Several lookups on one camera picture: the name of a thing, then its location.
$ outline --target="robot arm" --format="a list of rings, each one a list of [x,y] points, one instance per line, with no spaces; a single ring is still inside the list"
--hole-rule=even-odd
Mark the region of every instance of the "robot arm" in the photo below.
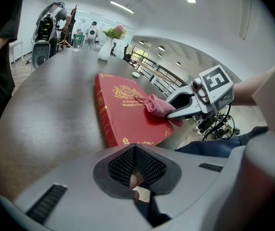
[[[234,84],[220,65],[200,73],[199,76],[166,99],[176,108],[167,118],[209,118],[233,101]]]

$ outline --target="railing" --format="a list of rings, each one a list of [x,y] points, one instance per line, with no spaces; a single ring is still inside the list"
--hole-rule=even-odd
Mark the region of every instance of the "railing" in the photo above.
[[[154,62],[153,60],[134,52],[131,56],[129,63],[134,68],[136,68],[138,62],[147,64],[149,67],[153,68],[153,70],[159,71],[162,75],[164,75],[167,79],[171,81],[171,83],[169,83],[162,78],[156,78],[156,80],[153,82],[154,86],[156,86],[167,97],[171,95],[179,87],[187,85],[187,83],[184,82],[181,78],[179,78],[178,76],[176,76],[171,71],[164,68],[163,66],[157,65],[157,63]],[[139,65],[137,67],[137,71],[139,71],[149,81],[153,81],[153,78],[155,77],[153,73],[151,72],[149,73],[147,69],[144,69],[142,65]]]

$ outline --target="dark tabletop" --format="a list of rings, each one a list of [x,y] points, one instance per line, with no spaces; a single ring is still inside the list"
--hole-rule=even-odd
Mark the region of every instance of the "dark tabletop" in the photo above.
[[[108,148],[95,99],[97,73],[134,79],[147,94],[165,96],[134,68],[111,56],[66,49],[20,86],[0,120],[0,194],[13,201],[27,186],[65,160]],[[188,123],[158,146],[174,150]]]

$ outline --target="white vase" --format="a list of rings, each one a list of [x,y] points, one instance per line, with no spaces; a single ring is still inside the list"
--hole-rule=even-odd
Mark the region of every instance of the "white vase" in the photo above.
[[[112,39],[107,37],[103,47],[99,51],[99,59],[107,61],[111,55]]]

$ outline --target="small white object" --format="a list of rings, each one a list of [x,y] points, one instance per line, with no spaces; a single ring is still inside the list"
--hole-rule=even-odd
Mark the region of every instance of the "small white object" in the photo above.
[[[132,75],[133,75],[135,78],[139,78],[139,73],[137,73],[137,72],[132,72]]]

